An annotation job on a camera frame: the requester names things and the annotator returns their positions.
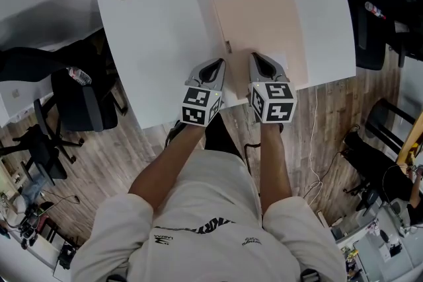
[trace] bottle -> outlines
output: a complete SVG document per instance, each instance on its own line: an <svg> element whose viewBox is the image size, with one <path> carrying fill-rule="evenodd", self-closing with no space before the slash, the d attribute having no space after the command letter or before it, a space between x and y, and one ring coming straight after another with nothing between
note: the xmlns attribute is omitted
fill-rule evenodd
<svg viewBox="0 0 423 282"><path fill-rule="evenodd" d="M67 72L69 73L69 76L80 85L85 86L91 84L91 77L82 69L77 67L68 67Z"/></svg>
<svg viewBox="0 0 423 282"><path fill-rule="evenodd" d="M366 10L368 10L369 12L372 12L378 18L386 19L386 17L382 14L382 11L378 9L375 5L370 3L369 1L365 2L364 7Z"/></svg>

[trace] forearm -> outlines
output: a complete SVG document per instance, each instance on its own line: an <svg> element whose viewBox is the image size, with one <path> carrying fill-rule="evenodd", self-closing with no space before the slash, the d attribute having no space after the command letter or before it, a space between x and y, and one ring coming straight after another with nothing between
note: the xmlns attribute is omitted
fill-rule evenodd
<svg viewBox="0 0 423 282"><path fill-rule="evenodd" d="M263 214L271 204L290 196L291 185L279 126L263 123L260 148L260 200Z"/></svg>
<svg viewBox="0 0 423 282"><path fill-rule="evenodd" d="M416 180L414 181L414 184L412 185L411 189L411 196L410 196L410 204L413 208L416 208L418 204L420 203L420 181L422 179L422 176L420 174L417 174Z"/></svg>
<svg viewBox="0 0 423 282"><path fill-rule="evenodd" d="M154 210L174 186L176 178L204 134L204 127L186 126L169 146L135 179L129 190L148 202Z"/></svg>

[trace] black pants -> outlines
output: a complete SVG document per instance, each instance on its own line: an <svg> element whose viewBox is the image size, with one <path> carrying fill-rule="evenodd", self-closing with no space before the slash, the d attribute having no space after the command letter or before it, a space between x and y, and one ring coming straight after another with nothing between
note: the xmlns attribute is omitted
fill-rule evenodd
<svg viewBox="0 0 423 282"><path fill-rule="evenodd" d="M346 136L345 144L350 149L343 151L342 155L366 180L370 181L383 201L392 201L397 197L403 201L410 200L412 182L393 160L361 140L356 132Z"/></svg>
<svg viewBox="0 0 423 282"><path fill-rule="evenodd" d="M206 128L206 146L204 149L231 153L241 160L243 159L229 135L220 113L216 114Z"/></svg>

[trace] white cable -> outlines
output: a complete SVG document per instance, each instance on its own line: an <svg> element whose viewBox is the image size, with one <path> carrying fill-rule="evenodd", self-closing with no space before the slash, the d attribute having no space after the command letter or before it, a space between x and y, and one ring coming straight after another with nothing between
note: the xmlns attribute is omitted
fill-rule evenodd
<svg viewBox="0 0 423 282"><path fill-rule="evenodd" d="M312 150L312 142L313 142L313 135L315 132L315 126L316 126L316 115L317 115L317 86L315 86L315 98L316 98L316 106L315 106L315 114L314 114L314 118L313 118L313 128L311 129L311 137L310 137L310 153L309 153L309 162L310 162L310 169L313 172L313 174L317 177L317 181L314 181L311 183L310 185L310 189L314 189L316 187L320 186L319 191L317 192L316 196L311 200L310 205L316 200L316 197L319 196L322 187L323 187L323 182L320 180L320 176L313 170L313 167L311 165L311 150Z"/></svg>

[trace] t-shirt sleeve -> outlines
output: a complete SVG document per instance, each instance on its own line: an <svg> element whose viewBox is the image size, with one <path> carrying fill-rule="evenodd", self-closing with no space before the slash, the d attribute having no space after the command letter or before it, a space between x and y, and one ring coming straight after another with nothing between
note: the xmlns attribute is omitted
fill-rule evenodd
<svg viewBox="0 0 423 282"><path fill-rule="evenodd" d="M72 282L106 281L149 237L153 208L134 194L107 199L98 208L91 237L71 263Z"/></svg>
<svg viewBox="0 0 423 282"><path fill-rule="evenodd" d="M324 282L346 281L342 252L302 197L273 203L264 214L263 227L288 247L302 271L314 269Z"/></svg>

